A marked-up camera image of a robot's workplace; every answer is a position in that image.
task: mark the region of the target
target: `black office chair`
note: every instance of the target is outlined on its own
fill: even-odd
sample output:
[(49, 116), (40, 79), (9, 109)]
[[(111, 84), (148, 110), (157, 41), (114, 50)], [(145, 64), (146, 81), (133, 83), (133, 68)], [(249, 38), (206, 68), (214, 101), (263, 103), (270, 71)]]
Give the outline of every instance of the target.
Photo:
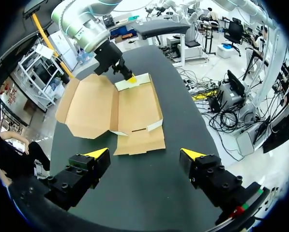
[(223, 44), (230, 45), (239, 53), (239, 56), (241, 56), (240, 50), (234, 44), (242, 44), (243, 32), (244, 29), (241, 24), (241, 20), (237, 18), (232, 18), (232, 21), (229, 22), (228, 29), (224, 30), (224, 37), (227, 40), (231, 41), (231, 44), (230, 43), (223, 43)]

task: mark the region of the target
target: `black table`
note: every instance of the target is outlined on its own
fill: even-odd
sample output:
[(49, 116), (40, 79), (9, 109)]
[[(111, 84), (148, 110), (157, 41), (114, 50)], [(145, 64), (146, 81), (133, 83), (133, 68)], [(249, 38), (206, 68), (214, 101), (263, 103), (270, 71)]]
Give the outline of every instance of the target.
[[(117, 136), (106, 132), (95, 140), (73, 137), (66, 125), (57, 123), (51, 174), (61, 171), (68, 158), (108, 147), (111, 165), (95, 190), (89, 189), (69, 212), (92, 222), (118, 229), (205, 231), (214, 226), (221, 210), (201, 190), (195, 190), (179, 166), (180, 148), (218, 154), (200, 112), (180, 75), (155, 46), (123, 54), (135, 75), (150, 73), (164, 116), (166, 149), (133, 156), (112, 156)], [(93, 73), (95, 66), (77, 75)], [(120, 74), (106, 75), (111, 81)]]

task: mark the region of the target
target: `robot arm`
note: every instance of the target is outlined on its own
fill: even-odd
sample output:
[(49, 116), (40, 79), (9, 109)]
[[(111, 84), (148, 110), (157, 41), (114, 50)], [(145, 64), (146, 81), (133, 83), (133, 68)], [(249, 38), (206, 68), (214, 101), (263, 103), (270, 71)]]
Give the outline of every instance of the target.
[(107, 72), (110, 67), (114, 73), (120, 72), (125, 80), (135, 82), (134, 75), (125, 66), (122, 52), (110, 42), (110, 32), (94, 16), (110, 13), (122, 0), (65, 0), (52, 13), (52, 20), (60, 30), (76, 40), (85, 52), (94, 52), (99, 67), (97, 75)]

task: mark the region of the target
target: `open cardboard box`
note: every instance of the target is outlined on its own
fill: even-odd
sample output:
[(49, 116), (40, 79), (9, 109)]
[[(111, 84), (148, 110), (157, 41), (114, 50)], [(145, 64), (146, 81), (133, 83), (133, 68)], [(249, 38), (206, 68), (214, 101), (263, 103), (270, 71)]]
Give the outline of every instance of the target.
[(134, 155), (164, 149), (163, 116), (148, 73), (113, 85), (106, 76), (72, 79), (61, 99), (56, 119), (73, 136), (95, 139), (106, 131), (118, 135), (114, 155)]

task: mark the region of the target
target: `black cable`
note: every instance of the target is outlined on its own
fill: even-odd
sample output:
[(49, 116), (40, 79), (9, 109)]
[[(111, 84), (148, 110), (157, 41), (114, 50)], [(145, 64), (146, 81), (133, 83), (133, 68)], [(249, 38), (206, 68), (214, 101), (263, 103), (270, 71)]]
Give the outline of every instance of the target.
[[(207, 113), (203, 113), (202, 115), (206, 116), (206, 118), (209, 119), (209, 120), (212, 119), (212, 118), (210, 119), (210, 116), (209, 116)], [(222, 136), (220, 135), (219, 131), (218, 131), (218, 130), (215, 130), (215, 131), (216, 131), (216, 133), (218, 134), (218, 136), (219, 136), (219, 138), (220, 138), (220, 140), (221, 140), (222, 146), (223, 146), (223, 148), (225, 149), (225, 151), (227, 152), (227, 154), (229, 154), (234, 160), (236, 160), (236, 161), (238, 161), (238, 162), (241, 161), (241, 160), (243, 160), (244, 157), (243, 157), (242, 159), (236, 159), (236, 158), (234, 158), (234, 156), (233, 156), (232, 154), (229, 153), (229, 151), (238, 151), (238, 150), (229, 150), (229, 149), (227, 149), (227, 148), (225, 147), (224, 143), (223, 143), (223, 139), (222, 139)]]

